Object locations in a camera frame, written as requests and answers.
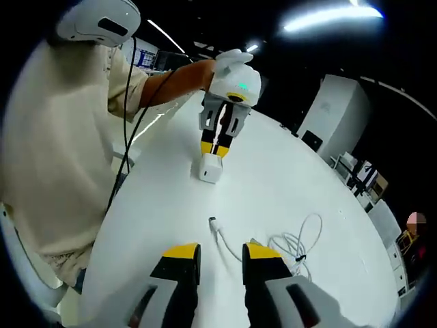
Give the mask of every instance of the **black cable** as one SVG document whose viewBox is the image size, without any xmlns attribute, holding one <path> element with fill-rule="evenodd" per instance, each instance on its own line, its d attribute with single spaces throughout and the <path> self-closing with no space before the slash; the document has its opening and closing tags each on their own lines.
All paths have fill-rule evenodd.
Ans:
<svg viewBox="0 0 437 328">
<path fill-rule="evenodd" d="M 134 51 L 132 53 L 132 60 L 130 61 L 130 68 L 128 74 L 128 81 L 126 83 L 126 92 L 124 92 L 124 112 L 123 112 L 123 133 L 124 133 L 124 150 L 128 149 L 128 133 L 126 132 L 126 113 L 128 107 L 128 91 L 130 85 L 130 77 L 132 76 L 132 69 L 134 68 L 134 60 L 135 60 L 135 52 L 137 51 L 137 38 L 132 36 L 134 40 Z M 129 161 L 126 162 L 126 166 L 128 167 L 128 173 L 130 173 Z"/>
<path fill-rule="evenodd" d="M 175 71 L 171 71 L 170 72 L 169 76 L 164 79 L 164 81 L 159 85 L 158 89 L 156 89 L 156 91 L 153 93 L 152 97 L 150 97 L 149 102 L 147 103 L 147 105 L 145 106 L 143 112 L 139 116 L 137 124 L 135 124 L 134 131 L 132 132 L 132 135 L 130 136 L 129 143 L 128 143 L 127 147 L 126 147 L 126 151 L 124 152 L 124 156 L 123 156 L 123 159 L 122 159 L 122 164 L 120 165 L 120 167 L 118 169 L 117 177 L 115 178 L 115 183 L 114 183 L 114 186 L 112 188 L 111 196 L 110 196 L 109 201 L 108 201 L 108 206 L 107 206 L 106 213 L 108 212 L 109 207 L 111 207 L 113 198 L 115 196 L 115 192 L 117 191 L 118 182 L 120 180 L 120 177 L 122 176 L 123 165 L 128 160 L 128 153 L 129 153 L 130 145 L 132 145 L 135 133 L 137 133 L 137 130 L 139 128 L 141 120 L 143 119 L 143 117 L 145 115 L 145 112 L 149 109 L 149 106 L 152 103 L 152 101 L 154 100 L 155 96 L 157 95 L 157 93 L 159 93 L 159 90 L 163 87 L 163 85 L 168 81 L 168 79 L 170 78 L 171 75 L 173 75 L 174 72 Z"/>
</svg>

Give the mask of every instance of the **white cable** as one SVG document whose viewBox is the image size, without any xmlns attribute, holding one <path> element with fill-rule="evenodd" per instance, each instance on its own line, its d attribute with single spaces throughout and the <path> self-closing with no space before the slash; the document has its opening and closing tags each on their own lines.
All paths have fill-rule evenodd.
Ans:
<svg viewBox="0 0 437 328">
<path fill-rule="evenodd" d="M 217 234 L 220 235 L 220 237 L 222 238 L 227 250 L 234 256 L 234 258 L 236 258 L 238 261 L 243 262 L 243 260 L 241 259 L 240 256 L 238 256 L 233 250 L 232 248 L 227 244 L 226 238 L 223 234 L 223 230 L 222 229 L 218 229 Z"/>
<path fill-rule="evenodd" d="M 216 234 L 216 236 L 220 236 L 227 248 L 227 250 L 234 256 L 234 258 L 236 258 L 238 261 L 242 262 L 242 259 L 240 258 L 240 256 L 238 256 L 233 250 L 232 248 L 229 246 L 229 244 L 226 241 L 225 238 L 225 234 L 223 233 L 223 229 L 222 227 L 219 225 L 218 221 L 216 220 L 215 217 L 210 217 L 209 218 L 209 223 L 210 223 L 210 227 L 211 230 L 213 231 L 213 233 Z"/>
<path fill-rule="evenodd" d="M 307 251 L 305 249 L 305 246 L 303 245 L 303 243 L 301 241 L 301 237 L 302 237 L 302 231 L 303 231 L 303 227 L 305 226 L 305 223 L 312 216 L 316 216 L 319 218 L 320 230 L 319 230 L 317 237 L 314 240 L 314 243 Z M 308 266 L 305 264 L 305 260 L 306 260 L 306 257 L 308 256 L 308 253 L 314 248 L 315 244 L 318 242 L 320 234 L 322 233 L 322 228 L 323 228 L 322 217 L 320 215 L 318 215 L 317 213 L 311 213 L 303 221 L 303 223 L 300 227 L 299 235 L 297 237 L 296 237 L 296 235 L 289 233 L 289 232 L 284 232 L 282 234 L 275 234 L 268 239 L 267 246 L 269 248 L 272 248 L 272 249 L 274 249 L 276 246 L 277 248 L 282 250 L 284 253 L 293 257 L 295 261 L 297 258 L 299 258 L 301 256 L 305 256 L 305 258 L 303 258 L 302 260 L 300 260 L 300 261 L 294 263 L 292 266 L 288 266 L 288 267 L 294 275 L 300 275 L 300 266 L 303 266 L 308 272 L 308 276 L 307 276 L 308 280 L 311 281 L 312 280 L 311 272 L 309 271 Z M 280 245 L 279 242 L 277 241 L 277 239 L 280 239 L 281 241 L 283 241 L 283 244 L 284 243 L 286 244 L 286 248 L 284 246 Z"/>
<path fill-rule="evenodd" d="M 301 237 L 302 237 L 303 227 L 305 226 L 305 224 L 309 220 L 309 218 L 312 217 L 312 216 L 316 216 L 320 220 L 320 230 L 319 230 L 319 233 L 318 233 L 317 237 L 314 240 L 314 243 L 312 244 L 312 246 L 307 251 L 305 246 L 303 245 L 303 243 L 301 241 Z M 225 234 L 223 232 L 223 229 L 218 224 L 216 218 L 215 217 L 211 217 L 209 222 L 210 222 L 211 230 L 217 236 L 221 237 L 221 239 L 223 240 L 223 243 L 225 244 L 227 250 L 232 254 L 232 256 L 236 260 L 242 262 L 241 257 L 238 256 L 232 250 L 232 248 L 229 246 L 229 244 L 227 243 Z M 291 257 L 293 257 L 294 261 L 296 261 L 296 259 L 301 257 L 301 256 L 305 256 L 305 258 L 303 258 L 302 260 L 300 260 L 300 261 L 294 263 L 292 266 L 288 266 L 288 267 L 289 267 L 290 272 L 292 272 L 294 275 L 300 275 L 300 266 L 303 266 L 307 270 L 307 273 L 308 273 L 307 278 L 308 278 L 308 280 L 312 281 L 311 272 L 309 271 L 308 266 L 305 264 L 305 260 L 306 260 L 306 257 L 308 256 L 308 253 L 314 248 L 315 244 L 319 241 L 320 234 L 322 233 L 322 228 L 323 228 L 322 217 L 319 214 L 317 214 L 317 213 L 311 213 L 303 221 L 303 223 L 302 223 L 302 225 L 300 227 L 299 235 L 297 237 L 296 237 L 296 235 L 294 235 L 292 233 L 289 233 L 289 232 L 283 232 L 282 234 L 275 234 L 275 235 L 271 236 L 268 239 L 267 246 L 269 248 L 271 248 L 271 249 L 274 249 L 274 246 L 276 246 L 277 248 L 282 250 L 284 253 L 288 254 Z M 278 238 L 280 238 L 282 241 L 285 242 L 287 248 L 284 248 L 282 245 L 280 245 L 278 243 L 278 241 L 277 241 Z"/>
</svg>

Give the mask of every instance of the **charging cable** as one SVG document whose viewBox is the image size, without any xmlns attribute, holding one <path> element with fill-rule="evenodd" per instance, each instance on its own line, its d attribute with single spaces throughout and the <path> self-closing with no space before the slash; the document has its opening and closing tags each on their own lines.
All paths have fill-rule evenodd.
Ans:
<svg viewBox="0 0 437 328">
<path fill-rule="evenodd" d="M 302 243 L 301 238 L 302 238 L 303 228 L 305 227 L 306 222 L 308 222 L 308 220 L 311 217 L 317 217 L 319 219 L 320 229 L 319 229 L 317 237 L 314 240 L 314 243 L 307 251 L 305 246 Z M 212 233 L 215 235 L 215 237 L 217 238 L 217 236 L 220 236 L 221 239 L 223 240 L 223 243 L 225 244 L 227 250 L 232 254 L 232 256 L 236 260 L 242 262 L 241 257 L 238 256 L 236 254 L 236 252 L 234 252 L 233 249 L 227 243 L 227 239 L 226 239 L 225 233 L 223 231 L 223 228 L 219 225 L 217 219 L 215 217 L 210 217 L 209 223 L 210 223 L 210 229 L 211 229 Z M 291 256 L 293 258 L 293 260 L 295 262 L 295 263 L 293 263 L 293 265 L 288 264 L 287 262 L 289 262 L 289 261 L 284 260 L 284 263 L 287 265 L 288 269 L 290 270 L 290 272 L 293 275 L 300 275 L 300 268 L 304 267 L 307 271 L 308 280 L 312 281 L 311 272 L 309 271 L 308 266 L 305 263 L 305 260 L 307 259 L 308 253 L 314 248 L 315 244 L 319 241 L 320 234 L 322 233 L 322 228 L 323 228 L 322 217 L 317 213 L 311 213 L 303 221 L 303 223 L 300 227 L 300 231 L 299 231 L 298 236 L 296 236 L 290 232 L 284 232 L 282 234 L 275 234 L 275 235 L 272 235 L 268 239 L 267 246 L 271 249 L 277 249 L 278 251 L 282 251 L 283 258 L 286 256 Z M 251 243 L 256 243 L 258 245 L 261 245 L 261 243 L 257 242 L 253 238 L 251 239 Z"/>
<path fill-rule="evenodd" d="M 302 243 L 302 231 L 303 228 L 305 227 L 306 222 L 308 222 L 308 220 L 311 217 L 317 217 L 319 219 L 320 229 L 317 237 L 314 240 L 314 243 L 307 251 Z M 322 228 L 323 228 L 322 217 L 317 213 L 311 213 L 303 221 L 298 236 L 290 232 L 275 234 L 268 239 L 267 246 L 269 248 L 277 249 L 278 251 L 280 251 L 283 254 L 284 259 L 287 258 L 287 256 L 291 256 L 293 258 L 293 260 L 295 261 L 293 265 L 288 264 L 287 262 L 289 261 L 284 261 L 287 264 L 288 269 L 293 275 L 300 275 L 300 269 L 301 267 L 304 267 L 305 270 L 307 271 L 308 280 L 312 281 L 311 272 L 309 271 L 308 266 L 305 263 L 305 260 L 307 259 L 308 253 L 314 248 L 315 244 L 319 241 L 320 234 L 322 233 Z"/>
<path fill-rule="evenodd" d="M 223 232 L 223 228 L 219 225 L 219 223 L 218 223 L 218 221 L 216 220 L 216 218 L 215 218 L 215 217 L 210 217 L 210 218 L 209 218 L 209 222 L 210 222 L 210 228 L 211 228 L 212 233 L 213 233 L 216 237 L 217 237 L 217 236 L 220 236 L 220 237 L 221 237 L 221 239 L 223 240 L 223 243 L 225 244 L 227 250 L 232 254 L 232 256 L 233 256 L 237 261 L 243 262 L 242 259 L 241 259 L 241 257 L 238 256 L 238 255 L 236 254 L 236 252 L 234 252 L 234 251 L 232 250 L 232 248 L 229 246 L 229 244 L 227 243 L 227 241 L 226 241 L 226 237 L 225 237 L 225 234 L 224 234 L 224 232 Z"/>
</svg>

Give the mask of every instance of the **chair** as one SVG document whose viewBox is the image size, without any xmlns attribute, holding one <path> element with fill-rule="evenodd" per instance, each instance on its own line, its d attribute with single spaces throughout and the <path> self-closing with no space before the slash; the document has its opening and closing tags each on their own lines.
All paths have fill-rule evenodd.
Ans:
<svg viewBox="0 0 437 328">
<path fill-rule="evenodd" d="M 57 288 L 52 288 L 40 278 L 3 204 L 0 205 L 0 209 L 2 212 L 0 226 L 3 230 L 3 239 L 17 276 L 31 300 L 44 312 L 46 317 L 51 321 L 60 322 L 61 318 L 56 307 L 64 297 L 68 285 L 63 283 Z"/>
</svg>

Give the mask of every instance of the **ceiling light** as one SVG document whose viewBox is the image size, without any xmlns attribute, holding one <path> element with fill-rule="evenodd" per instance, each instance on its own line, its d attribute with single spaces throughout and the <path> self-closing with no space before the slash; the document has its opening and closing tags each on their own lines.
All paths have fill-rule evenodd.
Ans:
<svg viewBox="0 0 437 328">
<path fill-rule="evenodd" d="M 182 49 L 182 48 L 179 46 L 179 44 L 177 44 L 177 43 L 175 42 L 175 40 L 173 40 L 172 38 L 170 38 L 170 36 L 169 36 L 167 33 L 165 33 L 163 29 L 161 29 L 157 24 L 153 23 L 150 19 L 148 19 L 147 21 L 148 21 L 151 25 L 153 25 L 153 26 L 154 26 L 154 27 L 155 27 L 159 32 L 161 32 L 162 34 L 164 34 L 164 35 L 167 37 L 167 39 L 169 39 L 170 41 L 172 41 L 173 44 L 174 44 L 175 46 L 177 46 L 177 47 L 179 48 L 179 50 L 181 50 L 182 53 L 185 53 L 184 49 Z"/>
<path fill-rule="evenodd" d="M 288 32 L 294 32 L 315 25 L 321 25 L 324 23 L 330 23 L 333 21 L 340 21 L 345 18 L 365 18 L 365 17 L 378 17 L 382 18 L 379 11 L 372 7 L 355 7 L 348 6 L 337 9 L 322 10 L 313 14 L 299 17 L 292 20 L 284 29 Z"/>
<path fill-rule="evenodd" d="M 252 44 L 248 49 L 247 52 L 250 53 L 251 51 L 254 51 L 256 48 L 258 48 L 257 44 Z"/>
</svg>

